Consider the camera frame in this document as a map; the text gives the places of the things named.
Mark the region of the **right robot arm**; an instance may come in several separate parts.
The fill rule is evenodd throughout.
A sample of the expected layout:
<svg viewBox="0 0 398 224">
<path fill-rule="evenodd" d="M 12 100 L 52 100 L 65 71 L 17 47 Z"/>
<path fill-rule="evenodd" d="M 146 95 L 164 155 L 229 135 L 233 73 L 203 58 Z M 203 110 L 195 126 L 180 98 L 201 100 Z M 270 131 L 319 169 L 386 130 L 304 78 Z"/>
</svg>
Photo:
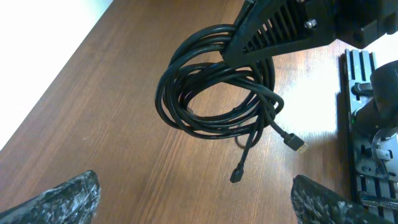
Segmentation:
<svg viewBox="0 0 398 224">
<path fill-rule="evenodd" d="M 336 39 L 363 49 L 397 32 L 397 1 L 258 0 L 245 1 L 234 24 L 237 31 L 222 53 L 233 68 L 275 55 L 328 45 Z M 354 93 L 371 101 L 355 111 L 355 127 L 373 137 L 377 174 L 389 177 L 376 144 L 397 132 L 397 62 L 375 69 L 370 83 L 355 83 Z"/>
</svg>

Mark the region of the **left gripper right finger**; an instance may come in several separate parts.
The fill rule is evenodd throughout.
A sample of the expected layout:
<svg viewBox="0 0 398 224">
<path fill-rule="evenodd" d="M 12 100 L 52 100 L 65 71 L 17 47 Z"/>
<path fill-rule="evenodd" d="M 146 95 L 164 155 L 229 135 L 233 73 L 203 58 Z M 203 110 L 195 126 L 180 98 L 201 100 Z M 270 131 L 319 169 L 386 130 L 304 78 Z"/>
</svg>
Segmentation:
<svg viewBox="0 0 398 224">
<path fill-rule="evenodd" d="M 299 223 L 390 223 L 304 175 L 294 177 L 290 199 Z"/>
</svg>

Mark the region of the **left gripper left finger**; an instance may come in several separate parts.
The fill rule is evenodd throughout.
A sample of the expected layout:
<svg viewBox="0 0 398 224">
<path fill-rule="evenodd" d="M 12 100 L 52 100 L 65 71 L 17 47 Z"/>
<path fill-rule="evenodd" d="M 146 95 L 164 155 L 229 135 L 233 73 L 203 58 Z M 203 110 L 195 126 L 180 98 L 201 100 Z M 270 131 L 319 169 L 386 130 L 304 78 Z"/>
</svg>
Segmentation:
<svg viewBox="0 0 398 224">
<path fill-rule="evenodd" d="M 100 198 L 98 176 L 88 170 L 1 212 L 1 223 L 91 223 Z"/>
</svg>

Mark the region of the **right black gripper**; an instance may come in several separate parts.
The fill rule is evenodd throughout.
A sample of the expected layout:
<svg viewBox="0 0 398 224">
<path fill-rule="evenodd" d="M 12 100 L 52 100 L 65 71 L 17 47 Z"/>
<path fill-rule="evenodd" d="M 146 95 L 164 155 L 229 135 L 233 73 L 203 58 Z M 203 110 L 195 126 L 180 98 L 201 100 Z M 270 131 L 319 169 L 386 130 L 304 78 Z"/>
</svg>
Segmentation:
<svg viewBox="0 0 398 224">
<path fill-rule="evenodd" d="M 328 45 L 364 49 L 397 32 L 397 0 L 255 1 L 223 51 L 230 67 Z"/>
</svg>

